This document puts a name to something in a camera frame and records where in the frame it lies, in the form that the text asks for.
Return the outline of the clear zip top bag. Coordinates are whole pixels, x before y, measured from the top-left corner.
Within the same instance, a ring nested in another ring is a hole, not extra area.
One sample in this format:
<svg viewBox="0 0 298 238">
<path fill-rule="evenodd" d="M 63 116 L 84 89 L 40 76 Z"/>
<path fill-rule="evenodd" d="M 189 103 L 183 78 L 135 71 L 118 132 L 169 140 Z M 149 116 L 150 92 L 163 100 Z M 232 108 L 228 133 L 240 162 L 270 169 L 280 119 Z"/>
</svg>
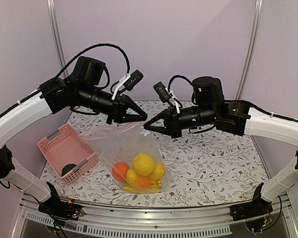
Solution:
<svg viewBox="0 0 298 238">
<path fill-rule="evenodd" d="M 152 132 L 144 129 L 143 122 L 131 122 L 118 126 L 98 126 L 82 133 L 80 137 L 96 152 L 99 160 L 111 172 L 111 175 L 116 163 L 126 163 L 130 169 L 133 169 L 133 160 L 138 154 L 150 155 L 155 162 L 164 164 L 166 173 L 161 180 L 146 177 L 149 178 L 151 184 L 160 183 L 162 185 L 160 192 L 165 192 L 168 189 L 172 179 L 158 149 L 159 143 Z M 128 185 L 127 181 L 118 183 L 122 187 Z"/>
</svg>

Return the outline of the yellow lemon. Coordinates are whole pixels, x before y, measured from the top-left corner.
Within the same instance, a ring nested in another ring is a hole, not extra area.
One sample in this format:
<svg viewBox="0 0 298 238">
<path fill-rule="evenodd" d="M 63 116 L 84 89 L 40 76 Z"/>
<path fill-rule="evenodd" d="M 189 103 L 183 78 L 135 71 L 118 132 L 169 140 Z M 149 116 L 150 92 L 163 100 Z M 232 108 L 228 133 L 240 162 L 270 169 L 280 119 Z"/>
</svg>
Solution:
<svg viewBox="0 0 298 238">
<path fill-rule="evenodd" d="M 143 177 L 151 174 L 155 169 L 155 161 L 148 154 L 138 154 L 133 160 L 134 171 Z"/>
</svg>

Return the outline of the yellow mango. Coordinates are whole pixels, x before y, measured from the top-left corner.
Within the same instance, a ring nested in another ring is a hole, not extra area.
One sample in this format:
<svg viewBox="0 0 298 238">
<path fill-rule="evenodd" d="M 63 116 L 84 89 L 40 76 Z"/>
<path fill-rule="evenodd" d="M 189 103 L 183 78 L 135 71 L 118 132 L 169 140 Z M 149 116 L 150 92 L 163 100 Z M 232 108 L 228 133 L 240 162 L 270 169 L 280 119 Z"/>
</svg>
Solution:
<svg viewBox="0 0 298 238">
<path fill-rule="evenodd" d="M 131 186 L 145 186 L 150 183 L 148 177 L 138 175 L 133 169 L 127 171 L 126 180 Z"/>
<path fill-rule="evenodd" d="M 155 168 L 151 174 L 149 174 L 149 178 L 153 180 L 161 180 L 166 173 L 166 169 L 163 163 L 155 162 Z"/>
</svg>

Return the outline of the orange fruit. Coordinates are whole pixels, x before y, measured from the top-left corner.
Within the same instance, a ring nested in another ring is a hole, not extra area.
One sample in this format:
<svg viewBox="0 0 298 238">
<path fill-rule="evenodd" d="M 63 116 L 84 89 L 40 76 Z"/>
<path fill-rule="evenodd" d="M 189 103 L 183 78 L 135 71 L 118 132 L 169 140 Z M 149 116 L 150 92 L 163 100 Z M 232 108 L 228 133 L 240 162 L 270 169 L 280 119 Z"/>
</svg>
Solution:
<svg viewBox="0 0 298 238">
<path fill-rule="evenodd" d="M 118 182 L 126 182 L 127 171 L 130 169 L 126 163 L 116 163 L 112 169 L 112 175 Z"/>
</svg>

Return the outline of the yellow banana bunch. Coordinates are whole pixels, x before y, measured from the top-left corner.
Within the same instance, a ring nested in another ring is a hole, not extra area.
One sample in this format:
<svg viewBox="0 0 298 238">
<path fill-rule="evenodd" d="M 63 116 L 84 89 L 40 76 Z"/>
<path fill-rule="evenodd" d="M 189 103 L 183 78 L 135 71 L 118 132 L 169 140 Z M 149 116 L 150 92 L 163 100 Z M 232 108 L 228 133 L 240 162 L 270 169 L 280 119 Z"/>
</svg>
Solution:
<svg viewBox="0 0 298 238">
<path fill-rule="evenodd" d="M 154 193 L 160 192 L 162 190 L 162 185 L 160 183 L 149 183 L 145 184 L 145 186 L 131 186 L 128 184 L 123 186 L 123 190 L 132 193 Z"/>
</svg>

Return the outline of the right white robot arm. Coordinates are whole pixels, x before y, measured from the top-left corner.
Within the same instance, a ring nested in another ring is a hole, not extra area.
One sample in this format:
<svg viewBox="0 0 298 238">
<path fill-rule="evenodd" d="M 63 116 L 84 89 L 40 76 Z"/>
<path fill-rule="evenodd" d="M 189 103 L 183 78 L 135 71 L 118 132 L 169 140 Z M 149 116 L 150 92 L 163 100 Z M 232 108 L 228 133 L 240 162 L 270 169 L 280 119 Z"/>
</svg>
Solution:
<svg viewBox="0 0 298 238">
<path fill-rule="evenodd" d="M 218 78 L 203 76 L 194 79 L 193 106 L 171 106 L 144 124 L 149 131 L 171 138 L 182 136 L 184 129 L 211 125 L 234 135 L 260 136 L 298 148 L 298 119 L 267 112 L 244 100 L 225 100 Z M 292 160 L 274 177 L 259 184 L 250 202 L 232 205 L 234 221 L 272 212 L 272 201 L 298 182 L 298 150 Z"/>
</svg>

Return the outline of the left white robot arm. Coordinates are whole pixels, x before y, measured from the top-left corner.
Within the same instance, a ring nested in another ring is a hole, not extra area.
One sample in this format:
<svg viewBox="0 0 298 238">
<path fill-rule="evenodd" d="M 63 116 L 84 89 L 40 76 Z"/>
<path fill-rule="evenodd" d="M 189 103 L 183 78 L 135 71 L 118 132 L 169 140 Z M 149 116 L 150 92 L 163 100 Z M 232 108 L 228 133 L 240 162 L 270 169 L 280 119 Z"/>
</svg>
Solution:
<svg viewBox="0 0 298 238">
<path fill-rule="evenodd" d="M 82 207 L 63 202 L 54 186 L 42 182 L 25 169 L 12 155 L 6 144 L 14 136 L 36 121 L 56 114 L 64 108 L 82 106 L 95 113 L 107 115 L 107 123 L 144 121 L 147 114 L 127 95 L 139 83 L 143 74 L 127 72 L 119 80 L 113 93 L 99 87 L 105 63 L 79 57 L 73 72 L 65 79 L 52 78 L 41 84 L 37 91 L 0 115 L 0 180 L 12 183 L 32 195 L 39 203 L 39 211 L 64 220 L 76 220 L 83 214 Z"/>
</svg>

